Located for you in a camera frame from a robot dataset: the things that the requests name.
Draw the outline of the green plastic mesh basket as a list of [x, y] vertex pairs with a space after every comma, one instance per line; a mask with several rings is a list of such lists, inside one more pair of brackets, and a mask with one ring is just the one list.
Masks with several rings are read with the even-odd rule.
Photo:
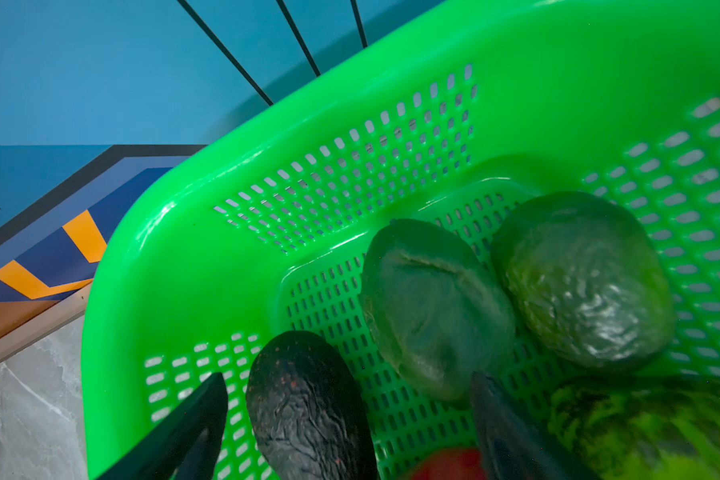
[[447, 1], [154, 183], [115, 229], [82, 336], [98, 478], [221, 374], [217, 479], [271, 479], [245, 405], [255, 356], [309, 330], [363, 393], [379, 475], [473, 445], [406, 385], [358, 295], [373, 234], [434, 222], [481, 259], [510, 210], [581, 190], [627, 208], [679, 316], [651, 375], [720, 378], [720, 1]]

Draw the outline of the dark purple black fruit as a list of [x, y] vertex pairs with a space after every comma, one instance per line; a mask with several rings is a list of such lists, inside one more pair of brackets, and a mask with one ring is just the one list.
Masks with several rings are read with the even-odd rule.
[[246, 406], [256, 444], [281, 479], [377, 479], [360, 389], [321, 336], [287, 331], [259, 352]]

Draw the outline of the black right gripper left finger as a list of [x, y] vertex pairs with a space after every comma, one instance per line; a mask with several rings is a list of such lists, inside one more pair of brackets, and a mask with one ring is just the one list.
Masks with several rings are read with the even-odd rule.
[[211, 479], [228, 414], [225, 379], [209, 376], [102, 479]]

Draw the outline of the green avocado fruit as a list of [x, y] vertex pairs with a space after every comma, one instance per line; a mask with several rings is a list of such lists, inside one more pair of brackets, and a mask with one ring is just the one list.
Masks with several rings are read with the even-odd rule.
[[581, 369], [637, 371], [675, 337], [658, 252], [633, 214], [601, 197], [566, 191], [520, 204], [490, 256], [526, 328]]

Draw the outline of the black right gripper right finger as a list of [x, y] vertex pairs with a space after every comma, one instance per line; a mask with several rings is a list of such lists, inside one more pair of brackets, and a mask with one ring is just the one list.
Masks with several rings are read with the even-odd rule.
[[470, 405], [482, 466], [492, 479], [596, 479], [485, 372], [470, 380]]

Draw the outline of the green lime fruit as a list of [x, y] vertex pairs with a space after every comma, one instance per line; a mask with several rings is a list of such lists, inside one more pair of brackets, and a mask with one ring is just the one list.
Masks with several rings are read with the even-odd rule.
[[548, 429], [603, 479], [720, 479], [720, 379], [574, 378]]

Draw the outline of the pink dragon fruit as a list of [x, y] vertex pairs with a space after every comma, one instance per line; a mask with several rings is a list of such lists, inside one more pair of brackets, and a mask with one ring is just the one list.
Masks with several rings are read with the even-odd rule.
[[409, 480], [487, 480], [477, 448], [439, 450], [402, 476]]

